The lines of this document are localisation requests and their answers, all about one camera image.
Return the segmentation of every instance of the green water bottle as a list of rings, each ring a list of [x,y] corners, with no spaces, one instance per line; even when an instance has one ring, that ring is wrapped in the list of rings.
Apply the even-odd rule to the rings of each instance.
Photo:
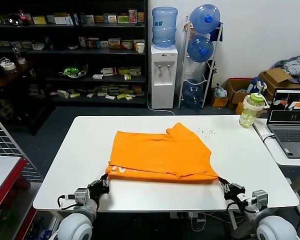
[[[250,128],[254,124],[263,109],[269,108],[265,97],[261,94],[262,88],[258,93],[245,96],[243,100],[243,110],[239,118],[239,124],[245,129]]]

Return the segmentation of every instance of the red shelf edge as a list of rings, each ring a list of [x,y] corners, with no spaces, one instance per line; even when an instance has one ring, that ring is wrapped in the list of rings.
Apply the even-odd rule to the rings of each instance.
[[[22,172],[22,170],[24,169],[26,164],[27,164],[27,161],[24,158],[22,158],[14,166],[13,170],[10,172],[9,176],[6,178],[6,180],[2,184],[2,186],[0,188],[0,204],[3,201],[3,199],[5,198],[5,196],[7,195],[7,193],[9,192],[10,188],[15,183],[16,179],[18,178],[18,176],[20,175],[20,173]]]
[[[30,224],[34,220],[36,213],[37,210],[31,206],[14,240],[23,240],[25,238],[25,235],[30,227]]]

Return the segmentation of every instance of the paper cup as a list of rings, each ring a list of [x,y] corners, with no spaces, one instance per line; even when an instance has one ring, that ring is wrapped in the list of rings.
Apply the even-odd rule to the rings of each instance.
[[[145,44],[143,42],[138,42],[136,45],[138,47],[138,53],[143,54],[145,51]]]

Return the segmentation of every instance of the blue water jug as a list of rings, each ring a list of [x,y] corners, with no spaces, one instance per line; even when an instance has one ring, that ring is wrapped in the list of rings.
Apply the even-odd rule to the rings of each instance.
[[[191,105],[191,106],[200,106],[204,99],[204,92],[199,87],[200,85],[193,85],[197,84],[198,82],[194,79],[188,79],[188,81],[183,82],[182,86],[182,97],[183,100]]]
[[[204,4],[192,11],[190,22],[198,33],[208,34],[218,27],[220,12],[212,4]]]
[[[161,6],[152,10],[154,45],[167,48],[175,44],[177,15],[178,10],[174,7]]]
[[[214,53],[214,45],[208,38],[195,35],[189,40],[187,52],[193,61],[202,63],[211,58]]]

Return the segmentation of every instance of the laptop screen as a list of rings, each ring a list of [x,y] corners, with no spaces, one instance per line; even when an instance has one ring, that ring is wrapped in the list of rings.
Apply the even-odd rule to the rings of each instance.
[[[300,124],[300,89],[276,89],[268,123]]]

